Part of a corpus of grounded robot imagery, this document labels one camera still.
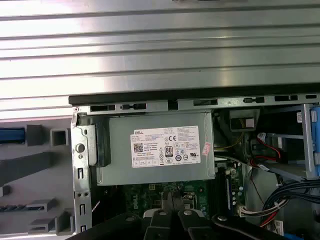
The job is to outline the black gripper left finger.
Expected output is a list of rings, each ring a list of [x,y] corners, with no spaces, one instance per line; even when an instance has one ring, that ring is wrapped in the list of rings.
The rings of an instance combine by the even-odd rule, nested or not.
[[[174,213],[173,193],[164,191],[162,208],[154,208],[141,218],[122,213],[71,236],[70,240],[168,240]]]

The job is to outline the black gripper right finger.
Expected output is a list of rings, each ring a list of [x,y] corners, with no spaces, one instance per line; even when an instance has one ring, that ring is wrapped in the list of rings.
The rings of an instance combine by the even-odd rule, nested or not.
[[[173,208],[191,240],[284,240],[285,237],[256,226],[237,216],[216,214],[210,220],[186,209],[181,194],[173,194]]]

